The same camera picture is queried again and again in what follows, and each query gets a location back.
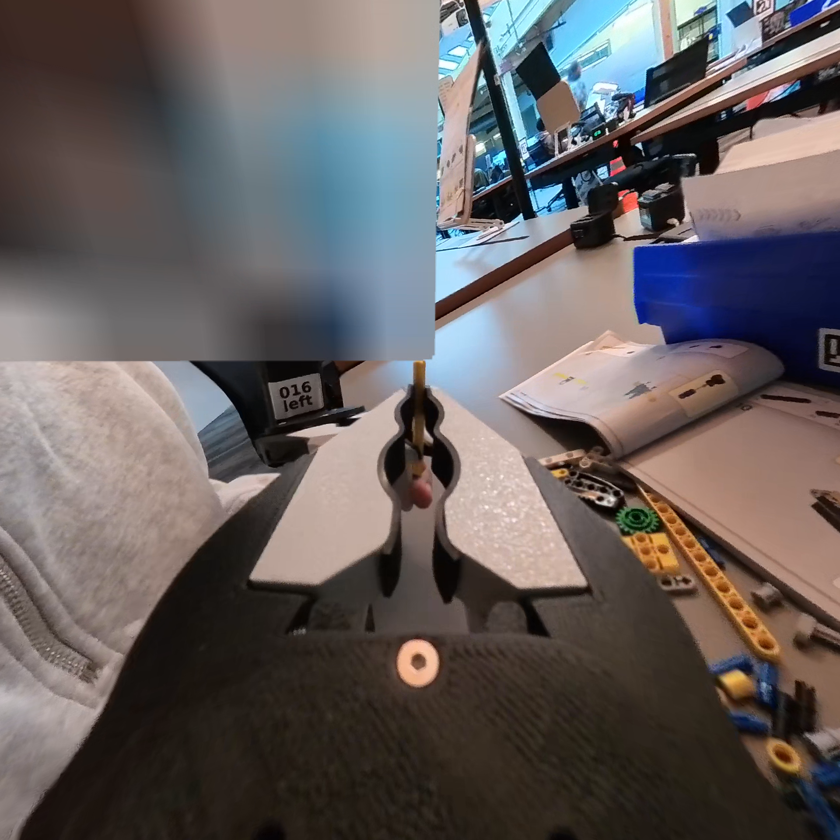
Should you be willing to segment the pile of loose lego pieces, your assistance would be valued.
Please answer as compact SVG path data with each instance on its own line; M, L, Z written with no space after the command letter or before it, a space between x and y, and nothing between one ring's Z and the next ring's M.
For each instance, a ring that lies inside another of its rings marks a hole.
M838 634L745 570L602 448L539 461L675 601L731 727L808 838L838 838Z

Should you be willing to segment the black charger block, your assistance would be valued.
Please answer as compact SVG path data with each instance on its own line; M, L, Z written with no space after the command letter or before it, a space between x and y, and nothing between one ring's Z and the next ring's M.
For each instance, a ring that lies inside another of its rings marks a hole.
M686 217L682 185L663 183L639 193L637 209L642 227L650 233L682 224Z
M578 250L598 248L616 236L614 215L618 208L618 186L613 182L595 186L586 200L587 215L570 226L572 245Z

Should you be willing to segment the black laptop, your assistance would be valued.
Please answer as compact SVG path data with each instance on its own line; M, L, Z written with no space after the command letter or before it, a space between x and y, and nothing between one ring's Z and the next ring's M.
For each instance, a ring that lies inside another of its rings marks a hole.
M701 37L671 58L647 70L644 89L646 109L651 109L705 77L708 45L708 37Z

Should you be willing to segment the grey table with brown edge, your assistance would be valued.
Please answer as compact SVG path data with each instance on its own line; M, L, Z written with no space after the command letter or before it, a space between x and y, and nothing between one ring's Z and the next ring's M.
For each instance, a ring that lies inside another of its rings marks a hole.
M627 300L634 249L655 235L642 228L638 210L619 208L617 236L607 245L579 250L573 245L571 225L586 213L581 207L518 220L487 243L439 249L435 328L485 298L520 285L538 288L543 303L555 303L566 292L573 301L592 301L607 289L617 290L619 299Z

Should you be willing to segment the white cardboard box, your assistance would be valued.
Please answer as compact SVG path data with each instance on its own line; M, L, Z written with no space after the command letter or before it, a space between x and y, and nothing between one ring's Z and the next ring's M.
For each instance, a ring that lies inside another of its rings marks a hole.
M836 232L839 114L783 119L733 146L713 174L682 182L700 240Z

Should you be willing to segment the brown cardboard sheet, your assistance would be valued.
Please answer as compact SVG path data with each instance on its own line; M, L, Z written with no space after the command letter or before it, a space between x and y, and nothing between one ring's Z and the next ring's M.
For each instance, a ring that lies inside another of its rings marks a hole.
M567 130L581 116L572 89L564 79L558 80L551 89L538 97L536 104L544 131L553 134Z

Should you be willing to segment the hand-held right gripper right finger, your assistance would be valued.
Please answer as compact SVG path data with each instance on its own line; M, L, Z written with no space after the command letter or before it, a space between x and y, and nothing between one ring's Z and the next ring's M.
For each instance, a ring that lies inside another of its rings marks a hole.
M427 390L435 508L433 575L445 602L578 595L589 583L518 448L438 388Z

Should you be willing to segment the black metal post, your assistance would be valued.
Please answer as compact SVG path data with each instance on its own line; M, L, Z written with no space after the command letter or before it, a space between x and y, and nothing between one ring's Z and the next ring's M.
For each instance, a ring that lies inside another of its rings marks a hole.
M512 128L508 105L501 89L497 65L492 54L490 38L480 2L465 1L465 10L476 44L476 51L479 53L480 68L486 81L490 103L497 120L502 146L506 153L510 184L518 203L519 212L523 219L533 219L536 217L536 213L534 213L532 207L528 184L522 169L518 142Z

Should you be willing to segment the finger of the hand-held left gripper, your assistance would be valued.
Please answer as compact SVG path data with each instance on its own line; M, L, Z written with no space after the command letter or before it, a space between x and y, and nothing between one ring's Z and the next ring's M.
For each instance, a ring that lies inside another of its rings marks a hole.
M420 484L425 488L432 489L434 485L433 472L431 469L431 458L434 450L434 438L428 430L423 431L422 446L417 447L413 434L404 435L401 438L402 454L404 456L403 478L409 489Z

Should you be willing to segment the blue plastic bin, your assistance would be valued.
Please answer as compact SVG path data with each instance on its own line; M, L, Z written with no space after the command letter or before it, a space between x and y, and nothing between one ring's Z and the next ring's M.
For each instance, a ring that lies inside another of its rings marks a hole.
M838 390L837 231L639 246L633 283L637 319L667 343L754 343L793 382Z

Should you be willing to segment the long background desk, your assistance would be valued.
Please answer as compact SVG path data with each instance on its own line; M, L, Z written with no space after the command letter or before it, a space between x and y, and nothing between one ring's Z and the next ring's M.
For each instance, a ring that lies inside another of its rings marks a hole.
M839 30L835 29L823 37L746 71L737 79L726 82L719 89L681 108L655 126L635 134L632 143L655 140L784 83L798 81L809 74L835 65L838 61Z

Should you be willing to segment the black power tool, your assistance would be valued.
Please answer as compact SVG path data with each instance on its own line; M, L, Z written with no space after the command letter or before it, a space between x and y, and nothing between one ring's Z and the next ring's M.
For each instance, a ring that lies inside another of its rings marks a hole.
M661 184L679 185L697 172L695 154L667 154L645 160L610 175L605 184L614 184L619 192L644 193Z

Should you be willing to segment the thin yellow lego beam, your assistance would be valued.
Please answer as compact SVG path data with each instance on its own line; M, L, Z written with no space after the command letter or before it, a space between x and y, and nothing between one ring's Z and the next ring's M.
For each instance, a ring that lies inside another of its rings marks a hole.
M420 478L425 471L425 397L426 397L426 361L417 360L413 363L413 423L412 447L415 459L412 463L413 478Z

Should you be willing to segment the wooden display board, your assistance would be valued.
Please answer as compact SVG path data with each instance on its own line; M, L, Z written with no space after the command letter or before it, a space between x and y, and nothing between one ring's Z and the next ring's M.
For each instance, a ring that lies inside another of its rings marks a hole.
M441 80L438 99L444 114L438 158L437 230L458 230L468 235L471 245L483 245L498 236L504 223L472 215L476 138L469 132L473 101L480 74L482 47L477 46L456 78Z

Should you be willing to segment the open lego instruction booklet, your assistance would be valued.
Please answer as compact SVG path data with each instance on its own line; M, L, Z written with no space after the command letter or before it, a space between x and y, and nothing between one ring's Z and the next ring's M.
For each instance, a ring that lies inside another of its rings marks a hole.
M606 332L500 399L589 426L626 473L838 629L838 397L782 375L753 343Z

